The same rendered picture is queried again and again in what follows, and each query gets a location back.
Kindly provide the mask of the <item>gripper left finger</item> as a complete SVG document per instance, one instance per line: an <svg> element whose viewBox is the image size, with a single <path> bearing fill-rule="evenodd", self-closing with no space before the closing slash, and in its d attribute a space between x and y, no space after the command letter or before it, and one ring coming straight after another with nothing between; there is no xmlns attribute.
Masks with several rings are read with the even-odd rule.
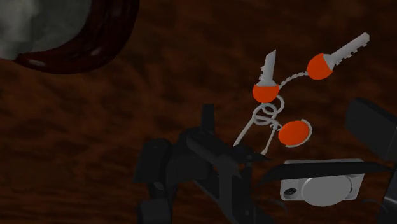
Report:
<svg viewBox="0 0 397 224"><path fill-rule="evenodd" d="M173 203L178 187L166 182L172 145L166 139L144 143L137 158L134 183L145 183L150 198L138 203L137 224L172 224Z"/></svg>

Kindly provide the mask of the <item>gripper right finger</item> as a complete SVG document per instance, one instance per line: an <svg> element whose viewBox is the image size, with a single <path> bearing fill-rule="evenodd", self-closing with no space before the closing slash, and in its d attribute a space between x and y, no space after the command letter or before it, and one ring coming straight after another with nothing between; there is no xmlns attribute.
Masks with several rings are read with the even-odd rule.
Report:
<svg viewBox="0 0 397 224"><path fill-rule="evenodd" d="M358 97L349 103L344 125L377 157L394 163L377 224L397 224L397 116Z"/></svg>

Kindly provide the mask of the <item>black angular tool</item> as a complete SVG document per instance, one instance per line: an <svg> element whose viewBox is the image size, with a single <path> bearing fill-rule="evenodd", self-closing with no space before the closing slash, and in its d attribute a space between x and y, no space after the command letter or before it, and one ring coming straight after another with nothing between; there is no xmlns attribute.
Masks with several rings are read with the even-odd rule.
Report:
<svg viewBox="0 0 397 224"><path fill-rule="evenodd" d="M252 163L268 158L243 144L229 147L214 130L214 105L204 104L200 126L187 129L183 138L187 148L210 165L208 176L195 179L195 184L232 224L275 224L251 198Z"/></svg>

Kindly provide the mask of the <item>orange-headed key bunch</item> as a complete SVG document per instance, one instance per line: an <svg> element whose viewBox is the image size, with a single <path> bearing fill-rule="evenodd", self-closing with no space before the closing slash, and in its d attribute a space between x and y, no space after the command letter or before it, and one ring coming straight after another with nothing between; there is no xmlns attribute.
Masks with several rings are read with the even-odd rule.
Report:
<svg viewBox="0 0 397 224"><path fill-rule="evenodd" d="M279 142L287 148L296 148L305 144L312 135L310 122L301 119L282 125L277 120L278 114L285 107L285 101L279 94L280 90L290 81L300 77L307 76L312 80L323 80L329 77L333 73L335 66L339 65L344 59L351 57L359 48L365 47L369 41L370 35L364 32L331 54L319 53L308 62L306 71L292 74L280 83L274 81L276 51L268 53L264 65L261 66L258 82L252 89L253 98L260 105L253 110L250 120L242 129L233 145L237 146L254 124L258 126L268 125L272 129L267 143L261 151L262 155L267 154L274 136L277 136Z"/></svg>

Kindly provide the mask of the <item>dark red bowl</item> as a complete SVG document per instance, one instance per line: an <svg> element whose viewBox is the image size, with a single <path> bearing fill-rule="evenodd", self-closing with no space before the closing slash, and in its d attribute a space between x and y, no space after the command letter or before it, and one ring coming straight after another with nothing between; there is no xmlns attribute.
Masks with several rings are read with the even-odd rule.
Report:
<svg viewBox="0 0 397 224"><path fill-rule="evenodd" d="M132 34L140 0L0 0L0 59L52 74L112 61Z"/></svg>

